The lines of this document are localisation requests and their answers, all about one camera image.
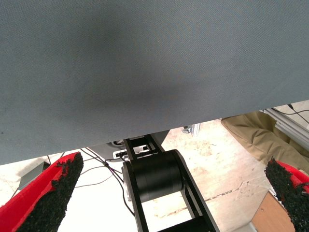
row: cable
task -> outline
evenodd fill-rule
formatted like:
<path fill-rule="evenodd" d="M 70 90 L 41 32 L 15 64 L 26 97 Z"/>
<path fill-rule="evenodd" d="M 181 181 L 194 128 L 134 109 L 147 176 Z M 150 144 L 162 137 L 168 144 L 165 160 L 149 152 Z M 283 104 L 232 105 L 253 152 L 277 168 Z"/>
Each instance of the cable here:
<path fill-rule="evenodd" d="M 127 203 L 126 203 L 124 187 L 122 187 L 120 181 L 119 181 L 118 178 L 114 175 L 113 172 L 112 172 L 112 175 L 116 178 L 116 180 L 118 181 L 118 183 L 119 183 L 119 185 L 120 185 L 120 187 L 121 187 L 121 189 L 122 189 L 122 198 L 123 198 L 123 200 L 124 200 L 124 203 L 125 203 L 127 209 L 128 209 L 128 210 L 130 211 L 130 213 L 135 217 L 134 212 L 130 209 L 130 207 L 129 207 L 129 206 L 127 205 Z"/>
<path fill-rule="evenodd" d="M 122 184 L 121 184 L 121 182 L 120 182 L 120 181 L 122 181 L 122 183 L 123 183 L 123 182 L 124 182 L 123 179 L 121 179 L 121 177 L 115 172 L 115 169 L 111 168 L 111 167 L 108 165 L 107 162 L 103 161 L 103 160 L 98 156 L 98 154 L 96 154 L 94 151 L 90 150 L 88 147 L 86 147 L 86 149 L 87 149 L 88 151 L 90 151 L 91 153 L 93 153 L 95 156 L 97 156 L 97 157 L 101 160 L 101 161 L 100 161 L 100 160 L 98 160 L 98 161 L 101 162 L 105 167 L 107 167 L 107 168 L 110 170 L 110 172 L 112 173 L 112 175 L 115 177 L 115 179 L 118 181 L 118 183 L 119 183 L 119 185 L 120 185 L 120 187 L 121 187 L 121 189 L 122 189 L 122 198 L 123 198 L 123 200 L 124 200 L 124 203 L 125 203 L 127 209 L 130 211 L 130 213 L 135 217 L 133 211 L 129 208 L 129 206 L 127 205 L 126 200 L 125 200 L 125 190 L 124 190 L 124 187 L 122 186 Z M 81 150 L 82 150 L 84 153 L 86 153 L 87 155 L 89 155 L 89 156 L 91 156 L 92 158 L 95 159 L 95 157 L 93 157 L 92 155 L 90 155 L 88 152 L 85 152 L 82 148 L 81 148 Z"/>
<path fill-rule="evenodd" d="M 98 183 L 95 183 L 95 184 L 90 184 L 90 185 L 81 185 L 81 186 L 77 186 L 75 187 L 76 188 L 81 188 L 81 187 L 86 187 L 86 186 L 92 186 L 92 185 L 98 185 L 98 184 L 102 184 L 103 182 L 107 181 L 109 178 L 111 178 L 112 175 L 110 175 L 108 178 L 106 178 L 105 180 L 101 181 L 101 182 L 98 182 Z"/>
<path fill-rule="evenodd" d="M 65 152 L 62 152 L 62 154 L 61 154 L 60 158 L 62 158 L 62 157 L 63 157 L 64 153 L 65 153 Z"/>
<path fill-rule="evenodd" d="M 95 168 L 106 168 L 106 167 L 105 167 L 105 166 L 98 166 L 98 167 L 90 168 L 90 169 L 88 169 L 87 171 L 84 171 L 83 173 L 81 173 L 80 176 L 81 176 L 82 174 L 85 174 L 86 172 L 92 170 L 92 169 L 95 169 Z"/>
<path fill-rule="evenodd" d="M 118 178 L 122 181 L 122 183 L 124 182 L 123 179 L 116 173 L 116 172 L 118 172 L 118 173 L 122 174 L 121 172 L 115 170 L 114 168 L 111 168 L 107 162 L 103 161 L 103 160 L 98 156 L 98 154 L 96 154 L 96 153 L 94 153 L 93 151 L 91 151 L 88 147 L 86 147 L 86 149 L 87 149 L 88 151 L 92 152 L 95 156 L 97 156 L 97 157 L 101 160 L 101 161 L 100 161 L 100 160 L 98 160 L 98 161 L 101 162 L 104 166 L 106 166 L 111 172 L 115 173 L 115 174 L 118 176 Z M 90 155 L 88 152 L 84 151 L 82 148 L 81 148 L 81 150 L 82 150 L 84 153 L 86 153 L 87 155 L 89 155 L 89 156 L 91 156 L 92 158 L 95 159 L 94 156 Z"/>
<path fill-rule="evenodd" d="M 98 158 L 90 158 L 90 159 L 86 159 L 84 160 L 84 162 L 88 161 L 88 160 L 98 160 Z"/>
<path fill-rule="evenodd" d="M 117 158 L 115 158 L 115 159 L 105 159 L 105 161 L 112 161 L 112 160 L 118 160 L 118 159 L 120 159 L 121 157 L 117 157 Z"/>
<path fill-rule="evenodd" d="M 52 164 L 52 162 L 50 161 L 49 155 L 47 155 L 47 157 L 48 157 L 48 160 L 49 160 L 49 164 Z"/>
<path fill-rule="evenodd" d="M 11 198 L 10 198 L 10 199 L 12 199 L 12 198 L 13 198 L 13 196 L 15 196 L 15 194 L 16 194 L 16 192 L 17 192 L 17 190 L 18 190 L 18 188 L 15 190 L 15 192 L 13 193 L 13 195 L 11 196 Z"/>
<path fill-rule="evenodd" d="M 282 112 L 280 110 L 277 110 L 276 108 L 271 108 L 271 109 L 274 110 L 274 111 L 277 111 L 278 113 L 282 113 L 284 115 L 297 115 L 297 113 L 302 113 L 302 112 L 309 111 L 309 110 L 301 110 L 301 111 L 298 111 L 296 113 L 285 113 L 285 112 Z"/>
<path fill-rule="evenodd" d="M 308 122 L 304 117 L 302 117 L 302 116 L 299 114 L 299 112 L 297 112 L 297 111 L 294 109 L 294 107 L 292 106 L 292 104 L 288 104 L 288 106 L 289 106 L 298 116 L 300 116 L 303 120 L 305 120 L 305 122 L 307 122 L 307 123 L 309 124 L 309 122 Z"/>
<path fill-rule="evenodd" d="M 117 172 L 117 173 L 119 173 L 119 174 L 122 174 L 122 172 L 120 172 L 120 171 L 118 171 L 118 170 L 116 170 L 116 169 L 114 169 L 114 168 L 112 168 L 112 167 L 110 167 L 109 166 L 109 164 L 105 161 L 105 160 L 103 160 L 97 153 L 95 153 L 93 150 L 91 150 L 89 147 L 85 147 L 88 151 L 90 151 L 92 154 L 94 154 L 96 157 L 98 157 L 101 161 L 102 161 L 102 163 L 104 164 L 104 166 L 107 166 L 109 169 L 112 169 L 114 172 Z"/>

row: gray fabric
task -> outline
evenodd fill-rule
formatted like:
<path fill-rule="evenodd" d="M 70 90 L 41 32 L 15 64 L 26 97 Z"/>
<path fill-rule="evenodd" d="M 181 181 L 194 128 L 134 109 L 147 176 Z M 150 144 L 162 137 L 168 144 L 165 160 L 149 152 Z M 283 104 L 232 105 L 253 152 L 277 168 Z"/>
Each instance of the gray fabric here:
<path fill-rule="evenodd" d="M 0 1 L 0 164 L 309 98 L 308 1 Z"/>

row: floor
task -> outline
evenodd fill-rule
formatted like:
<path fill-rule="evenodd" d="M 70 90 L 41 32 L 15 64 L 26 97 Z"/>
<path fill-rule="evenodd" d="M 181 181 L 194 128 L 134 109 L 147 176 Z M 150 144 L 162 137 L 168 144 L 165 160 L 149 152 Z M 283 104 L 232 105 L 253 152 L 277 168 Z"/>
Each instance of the floor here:
<path fill-rule="evenodd" d="M 220 231 L 232 232 L 248 224 L 270 188 L 264 165 L 256 161 L 221 125 L 220 120 L 201 124 L 198 137 L 172 129 L 162 146 L 178 149 L 184 156 Z M 54 162 L 60 154 L 51 155 Z M 0 166 L 0 205 L 5 204 L 19 185 L 20 177 L 47 157 Z M 99 166 L 95 160 L 84 163 L 84 170 Z M 121 163 L 112 166 L 121 169 Z M 106 168 L 82 175 L 76 186 L 97 183 L 110 177 Z M 190 219 L 178 193 L 143 203 L 150 231 Z M 135 232 L 133 216 L 124 207 L 122 192 L 115 179 L 76 188 L 68 204 L 59 232 L 64 231 Z"/>

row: beige cloth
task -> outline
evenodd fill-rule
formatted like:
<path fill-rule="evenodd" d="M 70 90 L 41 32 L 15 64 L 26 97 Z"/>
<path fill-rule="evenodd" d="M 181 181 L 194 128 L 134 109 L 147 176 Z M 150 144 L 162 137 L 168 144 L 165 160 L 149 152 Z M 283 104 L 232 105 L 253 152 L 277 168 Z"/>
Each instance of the beige cloth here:
<path fill-rule="evenodd" d="M 273 156 L 309 174 L 309 152 L 275 128 L 276 121 L 262 112 L 224 118 L 222 125 L 257 160 L 267 164 Z"/>

